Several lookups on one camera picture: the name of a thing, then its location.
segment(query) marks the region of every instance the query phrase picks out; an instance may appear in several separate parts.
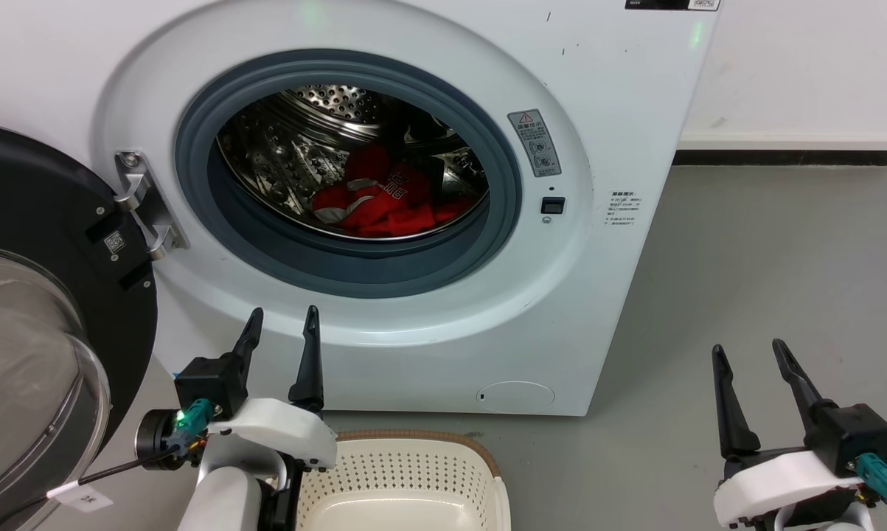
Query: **basket rim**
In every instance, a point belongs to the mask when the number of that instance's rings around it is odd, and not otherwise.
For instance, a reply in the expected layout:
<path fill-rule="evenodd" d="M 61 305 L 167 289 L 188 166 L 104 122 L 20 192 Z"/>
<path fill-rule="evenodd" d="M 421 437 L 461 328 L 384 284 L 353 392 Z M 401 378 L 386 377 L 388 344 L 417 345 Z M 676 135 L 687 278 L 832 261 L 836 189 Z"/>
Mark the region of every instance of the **basket rim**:
<path fill-rule="evenodd" d="M 417 440 L 436 440 L 441 443 L 461 444 L 470 450 L 475 451 L 486 466 L 490 468 L 493 478 L 501 477 L 499 465 L 486 447 L 477 443 L 469 437 L 461 436 L 461 434 L 451 434 L 447 431 L 429 431 L 429 430 L 361 430 L 361 431 L 342 431 L 338 434 L 338 443 L 351 440 L 378 440 L 378 438 L 417 438 Z"/>

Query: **red clothing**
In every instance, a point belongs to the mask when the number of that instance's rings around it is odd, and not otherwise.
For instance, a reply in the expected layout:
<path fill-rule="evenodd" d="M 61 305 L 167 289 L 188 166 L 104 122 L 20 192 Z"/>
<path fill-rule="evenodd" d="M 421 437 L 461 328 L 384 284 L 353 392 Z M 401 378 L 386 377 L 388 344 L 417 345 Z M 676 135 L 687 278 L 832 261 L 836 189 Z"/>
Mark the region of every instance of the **red clothing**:
<path fill-rule="evenodd" d="M 471 199 L 461 199 L 434 207 L 430 178 L 403 162 L 390 167 L 386 149 L 377 144 L 349 154 L 345 181 L 312 196 L 320 221 L 366 237 L 415 235 L 472 205 Z"/>

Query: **open door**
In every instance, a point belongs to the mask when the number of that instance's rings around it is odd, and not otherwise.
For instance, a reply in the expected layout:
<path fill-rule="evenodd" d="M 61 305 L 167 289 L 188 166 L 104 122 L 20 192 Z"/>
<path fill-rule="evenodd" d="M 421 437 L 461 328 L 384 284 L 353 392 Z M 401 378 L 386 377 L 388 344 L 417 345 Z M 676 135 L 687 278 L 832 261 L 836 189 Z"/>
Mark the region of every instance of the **open door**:
<path fill-rule="evenodd" d="M 0 516 L 85 471 L 139 390 L 156 322 L 145 238 L 113 191 L 0 129 Z"/>

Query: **blue connector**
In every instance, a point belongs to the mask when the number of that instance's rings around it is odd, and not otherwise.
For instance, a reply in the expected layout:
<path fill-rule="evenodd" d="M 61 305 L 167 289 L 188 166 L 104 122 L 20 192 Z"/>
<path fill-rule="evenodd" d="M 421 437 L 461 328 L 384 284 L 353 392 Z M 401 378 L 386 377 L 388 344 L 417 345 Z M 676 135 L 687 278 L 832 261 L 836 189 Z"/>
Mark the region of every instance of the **blue connector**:
<path fill-rule="evenodd" d="M 191 443 L 207 430 L 207 424 L 214 420 L 214 406 L 207 399 L 197 399 L 187 408 L 187 411 L 178 411 L 174 419 L 174 431 L 167 438 L 169 446 L 177 444 L 178 450 L 174 456 L 184 458 L 187 456 Z"/>
<path fill-rule="evenodd" d="M 857 457 L 855 473 L 862 478 L 867 487 L 875 490 L 887 504 L 887 464 L 879 456 L 865 453 Z"/>

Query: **white plastic basket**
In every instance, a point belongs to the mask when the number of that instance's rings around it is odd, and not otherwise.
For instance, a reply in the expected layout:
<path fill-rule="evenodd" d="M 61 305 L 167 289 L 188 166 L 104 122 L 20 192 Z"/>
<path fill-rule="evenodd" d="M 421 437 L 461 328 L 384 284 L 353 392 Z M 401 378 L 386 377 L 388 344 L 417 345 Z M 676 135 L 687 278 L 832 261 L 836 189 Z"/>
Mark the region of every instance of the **white plastic basket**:
<path fill-rule="evenodd" d="M 488 451 L 439 431 L 349 431 L 338 466 L 302 477 L 301 531 L 510 531 Z"/>

